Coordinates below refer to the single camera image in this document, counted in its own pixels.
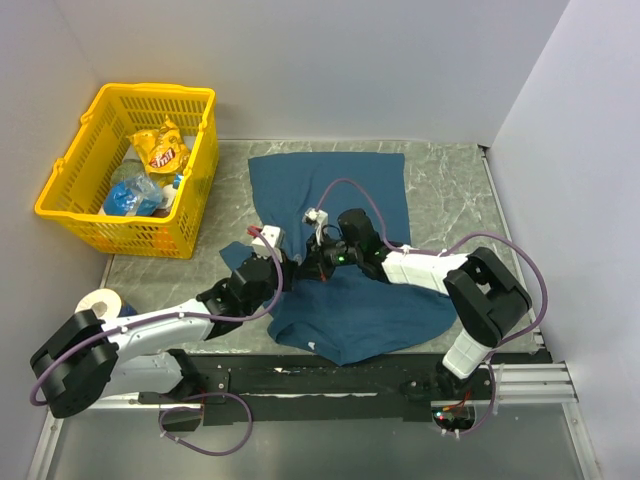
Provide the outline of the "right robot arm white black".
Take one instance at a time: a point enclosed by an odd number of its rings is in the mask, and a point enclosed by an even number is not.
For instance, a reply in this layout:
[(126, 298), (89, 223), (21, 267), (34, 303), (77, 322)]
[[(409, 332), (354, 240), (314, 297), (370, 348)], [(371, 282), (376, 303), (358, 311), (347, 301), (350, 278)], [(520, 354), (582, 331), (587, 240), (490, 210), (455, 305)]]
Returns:
[(371, 280), (420, 287), (451, 299), (462, 331), (437, 374), (438, 389), (448, 398), (459, 398), (471, 388), (471, 375), (532, 307), (525, 288), (488, 248), (424, 254), (409, 245), (387, 244), (362, 209), (338, 217), (337, 239), (325, 232), (325, 211), (310, 208), (303, 222), (315, 233), (306, 242), (301, 279), (327, 281), (336, 268), (355, 265)]

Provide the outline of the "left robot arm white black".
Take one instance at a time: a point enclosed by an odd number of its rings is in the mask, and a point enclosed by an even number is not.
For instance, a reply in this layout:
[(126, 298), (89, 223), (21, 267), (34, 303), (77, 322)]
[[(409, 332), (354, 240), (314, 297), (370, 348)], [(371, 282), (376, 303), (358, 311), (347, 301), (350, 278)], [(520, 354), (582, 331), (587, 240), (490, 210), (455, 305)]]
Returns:
[(264, 316), (291, 289), (296, 268), (283, 252), (251, 254), (229, 277), (180, 305), (110, 320), (90, 309), (73, 314), (30, 359), (31, 403), (68, 418), (126, 393), (188, 401), (201, 380), (181, 344), (224, 336)]

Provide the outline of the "blue t-shirt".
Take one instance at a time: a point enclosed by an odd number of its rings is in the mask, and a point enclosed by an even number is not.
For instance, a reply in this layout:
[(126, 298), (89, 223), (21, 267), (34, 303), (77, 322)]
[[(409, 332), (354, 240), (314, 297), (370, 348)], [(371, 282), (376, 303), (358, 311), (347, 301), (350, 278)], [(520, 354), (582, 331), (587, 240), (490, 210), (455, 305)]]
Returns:
[[(284, 232), (287, 256), (304, 257), (313, 230), (305, 211), (321, 205), (332, 220), (362, 208), (391, 241), (411, 241), (401, 154), (320, 152), (249, 159), (253, 202), (260, 220)], [(337, 365), (415, 346), (449, 330), (457, 314), (446, 295), (389, 285), (345, 266), (326, 282), (301, 280), (271, 311), (269, 336)]]

